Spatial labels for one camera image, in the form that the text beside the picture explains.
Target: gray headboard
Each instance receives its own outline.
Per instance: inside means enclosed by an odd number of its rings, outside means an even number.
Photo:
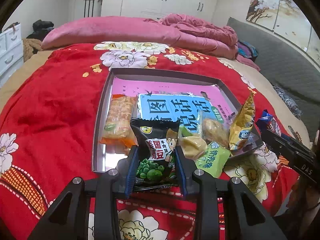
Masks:
[[[272,84],[278,84],[302,110],[301,119],[314,140],[320,119],[320,72],[299,52],[281,39],[252,24],[229,18],[238,39],[259,52],[255,63]]]

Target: cabinet handle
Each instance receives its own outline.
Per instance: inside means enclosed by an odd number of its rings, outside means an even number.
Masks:
[[[11,55],[11,59],[7,59],[4,63],[9,64],[13,60],[14,55]]]

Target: silver screw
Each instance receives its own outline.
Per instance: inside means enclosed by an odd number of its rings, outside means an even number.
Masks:
[[[72,180],[73,184],[79,184],[81,182],[81,178],[76,177]]]
[[[201,169],[197,169],[197,170],[195,170],[195,174],[198,176],[202,176],[204,174],[204,171]]]
[[[240,181],[241,181],[241,179],[239,179],[239,178],[237,178],[237,177],[233,177],[233,178],[231,179],[231,181],[232,181],[234,184],[239,184]]]
[[[108,174],[111,176],[115,176],[118,174],[118,171],[116,169],[112,169],[112,170],[108,171]]]

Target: blue wrapper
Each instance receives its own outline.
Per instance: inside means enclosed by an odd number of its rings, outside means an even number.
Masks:
[[[270,130],[271,132],[281,136],[281,131],[276,119],[272,114],[268,113],[267,109],[263,110],[261,118],[257,120],[256,125],[258,126],[260,132],[263,130]]]

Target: floral bedspread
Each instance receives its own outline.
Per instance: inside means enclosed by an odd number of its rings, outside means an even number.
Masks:
[[[15,92],[0,115],[0,217],[25,240],[62,189],[91,171],[92,134],[104,82],[111,68],[156,68],[221,79],[243,104],[255,93],[256,118],[275,112],[249,80],[223,58],[158,43],[76,44],[54,51]],[[279,127],[286,134],[279,122]],[[224,168],[221,179],[239,177],[275,214],[298,175],[265,146]],[[219,199],[220,239],[224,239]],[[122,239],[192,239],[196,203],[178,188],[135,193],[117,200]],[[94,205],[89,219],[93,239]]]

